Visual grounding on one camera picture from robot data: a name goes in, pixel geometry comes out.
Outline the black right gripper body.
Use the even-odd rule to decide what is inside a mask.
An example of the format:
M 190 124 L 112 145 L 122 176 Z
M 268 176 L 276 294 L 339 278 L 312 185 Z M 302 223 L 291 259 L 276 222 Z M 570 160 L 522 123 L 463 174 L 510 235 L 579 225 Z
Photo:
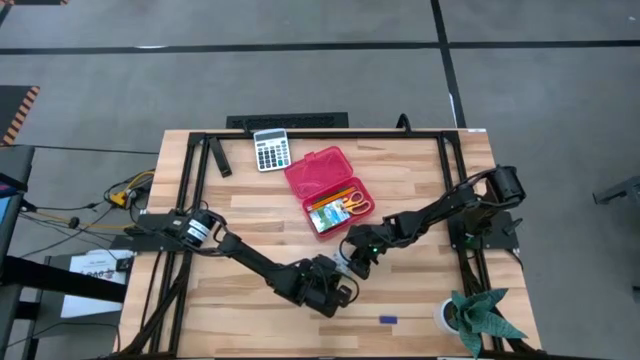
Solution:
M 352 225 L 344 242 L 354 247 L 353 252 L 345 259 L 350 262 L 364 261 L 368 258 L 372 262 L 390 248 L 400 246 L 400 232 L 397 227 L 396 216 L 386 216 L 381 225 Z

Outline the green blue crayon box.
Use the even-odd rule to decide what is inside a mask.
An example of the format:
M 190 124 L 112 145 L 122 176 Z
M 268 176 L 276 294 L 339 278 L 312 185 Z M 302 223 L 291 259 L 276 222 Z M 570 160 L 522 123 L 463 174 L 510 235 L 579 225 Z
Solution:
M 312 210 L 309 217 L 315 230 L 324 233 L 349 220 L 351 214 L 342 205 L 328 204 Z

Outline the black bracket bar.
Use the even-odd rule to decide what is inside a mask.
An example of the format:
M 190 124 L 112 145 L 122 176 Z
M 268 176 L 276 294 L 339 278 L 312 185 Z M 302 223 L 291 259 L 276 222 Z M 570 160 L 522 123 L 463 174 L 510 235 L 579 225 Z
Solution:
M 220 140 L 217 137 L 209 137 L 208 145 L 221 176 L 223 178 L 231 176 L 232 169 Z

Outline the orange pencil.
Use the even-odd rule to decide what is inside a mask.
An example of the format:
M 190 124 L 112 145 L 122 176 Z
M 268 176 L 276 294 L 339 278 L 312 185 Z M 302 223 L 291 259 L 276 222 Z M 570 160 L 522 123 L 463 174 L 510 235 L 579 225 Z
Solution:
M 322 207 L 322 206 L 324 206 L 324 205 L 326 205 L 328 203 L 331 203 L 331 202 L 333 202 L 335 200 L 341 199 L 341 198 L 345 197 L 347 194 L 350 194 L 350 193 L 352 193 L 354 191 L 356 191 L 355 188 L 347 188 L 346 190 L 337 192 L 335 194 L 332 194 L 330 196 L 327 196 L 327 197 L 325 197 L 325 198 L 323 198 L 321 200 L 318 200 L 318 201 L 312 203 L 311 205 L 306 207 L 306 210 L 307 211 L 312 211 L 312 210 L 317 209 L 319 207 Z
M 355 190 L 356 190 L 356 188 L 355 188 L 355 187 L 352 187 L 352 189 L 351 189 L 351 190 L 352 190 L 352 191 L 349 191 L 348 193 L 343 193 L 343 194 L 342 194 L 343 196 L 340 196 L 340 197 L 336 195 L 336 196 L 332 196 L 332 197 L 329 197 L 329 198 L 320 199 L 320 200 L 316 201 L 315 203 L 312 203 L 311 207 L 312 207 L 312 208 L 315 208 L 315 207 L 323 206 L 323 205 L 325 205 L 325 204 L 327 204 L 327 203 L 330 203 L 330 202 L 332 202 L 332 201 L 334 201 L 334 200 L 336 200 L 336 199 L 342 198 L 342 197 L 344 197 L 346 194 L 349 194 L 349 193 L 351 193 L 351 192 L 355 191 Z

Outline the black table frame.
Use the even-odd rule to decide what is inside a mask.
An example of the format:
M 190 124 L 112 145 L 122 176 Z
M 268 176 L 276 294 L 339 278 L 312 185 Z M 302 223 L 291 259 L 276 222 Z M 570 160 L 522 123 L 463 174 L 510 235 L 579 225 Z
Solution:
M 295 159 L 339 147 L 373 196 L 371 223 L 436 200 L 447 182 L 494 166 L 486 132 L 453 131 L 445 145 L 423 131 L 313 130 L 289 135 Z M 222 134 L 232 175 L 206 169 L 204 200 L 230 229 L 276 262 L 332 255 L 340 240 L 320 242 L 282 172 L 261 173 L 253 142 Z M 327 318 L 277 296 L 255 273 L 230 259 L 196 257 L 186 289 L 177 354 L 181 358 L 454 356 L 461 341 L 436 327 L 433 309 L 463 287 L 459 259 L 445 224 L 416 244 L 382 256 L 359 298 Z M 398 318 L 380 324 L 380 315 Z

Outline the pink plastic pencil case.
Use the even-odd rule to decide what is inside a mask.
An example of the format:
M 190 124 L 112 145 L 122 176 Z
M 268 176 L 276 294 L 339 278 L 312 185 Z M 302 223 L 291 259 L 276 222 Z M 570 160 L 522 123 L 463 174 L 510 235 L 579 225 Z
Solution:
M 301 160 L 288 166 L 284 170 L 284 174 L 292 192 L 301 202 L 302 212 L 310 225 L 312 233 L 320 242 L 324 242 L 338 232 L 345 230 L 348 226 L 354 225 L 375 209 L 373 197 L 369 194 L 362 181 L 354 175 L 351 163 L 337 146 L 306 154 Z M 309 217 L 311 211 L 307 211 L 306 207 L 323 199 L 322 196 L 324 194 L 347 186 L 355 187 L 356 191 L 361 191 L 372 203 L 372 209 L 363 215 L 351 215 L 351 218 L 346 222 L 327 232 L 318 233 Z M 342 198 L 328 204 L 342 205 Z

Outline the grey floor object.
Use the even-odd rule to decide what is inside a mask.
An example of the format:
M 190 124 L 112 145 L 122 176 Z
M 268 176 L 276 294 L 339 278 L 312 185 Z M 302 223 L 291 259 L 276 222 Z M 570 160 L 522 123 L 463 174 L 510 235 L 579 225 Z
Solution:
M 592 194 L 598 205 L 607 205 L 616 198 L 627 198 L 631 203 L 640 206 L 640 176 L 630 177 L 607 189 Z

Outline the white printed packet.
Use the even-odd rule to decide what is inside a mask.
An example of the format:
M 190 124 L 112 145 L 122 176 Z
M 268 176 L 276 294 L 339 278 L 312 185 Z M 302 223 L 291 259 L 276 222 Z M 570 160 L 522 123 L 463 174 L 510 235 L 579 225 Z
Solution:
M 336 250 L 332 255 L 333 261 L 336 263 L 336 270 L 340 273 L 350 275 L 351 270 L 348 267 L 349 262 L 341 255 L 339 250 Z

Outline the hazard striped floor mat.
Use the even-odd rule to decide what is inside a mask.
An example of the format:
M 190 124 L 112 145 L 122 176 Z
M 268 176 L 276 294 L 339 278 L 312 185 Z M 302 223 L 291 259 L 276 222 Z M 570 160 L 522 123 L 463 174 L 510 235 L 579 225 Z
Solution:
M 39 86 L 0 85 L 0 147 L 15 143 L 39 92 Z

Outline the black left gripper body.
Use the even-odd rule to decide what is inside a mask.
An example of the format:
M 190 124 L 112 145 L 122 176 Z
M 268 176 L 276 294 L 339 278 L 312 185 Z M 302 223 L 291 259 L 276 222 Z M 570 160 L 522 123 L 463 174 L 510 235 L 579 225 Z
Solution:
M 304 259 L 297 266 L 298 276 L 294 286 L 294 302 L 331 318 L 338 308 L 342 308 L 337 304 L 336 290 L 341 285 L 343 275 L 338 271 L 336 273 L 316 273 L 314 258 Z

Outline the black side desk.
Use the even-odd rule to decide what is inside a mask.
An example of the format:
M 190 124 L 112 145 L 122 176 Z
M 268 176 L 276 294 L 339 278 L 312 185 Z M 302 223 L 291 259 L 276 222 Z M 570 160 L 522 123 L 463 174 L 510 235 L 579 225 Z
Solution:
M 0 360 L 5 359 L 16 320 L 34 321 L 38 302 L 20 300 L 25 287 L 121 303 L 126 286 L 8 254 L 35 148 L 0 147 Z

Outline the white paper sheet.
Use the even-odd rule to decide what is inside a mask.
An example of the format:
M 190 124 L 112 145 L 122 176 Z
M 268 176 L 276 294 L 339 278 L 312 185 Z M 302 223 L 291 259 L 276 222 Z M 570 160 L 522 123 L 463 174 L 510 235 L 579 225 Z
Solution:
M 125 284 L 126 270 L 118 270 L 117 261 L 130 260 L 133 257 L 134 253 L 130 250 L 92 250 L 84 255 L 72 256 L 69 270 L 100 280 Z M 122 307 L 121 303 L 113 301 L 65 295 L 60 317 L 67 319 L 117 312 L 121 311 Z

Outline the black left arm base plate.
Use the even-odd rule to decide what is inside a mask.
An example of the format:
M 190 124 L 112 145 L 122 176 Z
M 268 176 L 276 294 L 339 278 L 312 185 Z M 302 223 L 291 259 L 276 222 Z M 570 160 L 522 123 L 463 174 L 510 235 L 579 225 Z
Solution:
M 137 223 L 117 235 L 110 250 L 129 250 L 133 252 L 175 252 L 184 249 L 178 232 L 184 217 L 175 211 L 168 214 L 143 214 Z

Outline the grey desk calculator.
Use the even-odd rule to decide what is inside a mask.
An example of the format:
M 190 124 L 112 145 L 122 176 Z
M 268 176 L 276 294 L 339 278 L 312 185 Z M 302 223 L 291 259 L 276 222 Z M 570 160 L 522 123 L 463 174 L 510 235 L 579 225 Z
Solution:
M 283 170 L 291 165 L 288 134 L 284 128 L 257 131 L 253 140 L 259 172 Z

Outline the yellow-handled scissors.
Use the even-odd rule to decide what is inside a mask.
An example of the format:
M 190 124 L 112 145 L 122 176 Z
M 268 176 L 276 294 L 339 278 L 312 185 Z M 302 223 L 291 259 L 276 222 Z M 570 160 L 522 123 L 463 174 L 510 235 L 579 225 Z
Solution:
M 342 198 L 342 207 L 351 215 L 363 215 L 373 205 L 361 191 L 353 191 Z

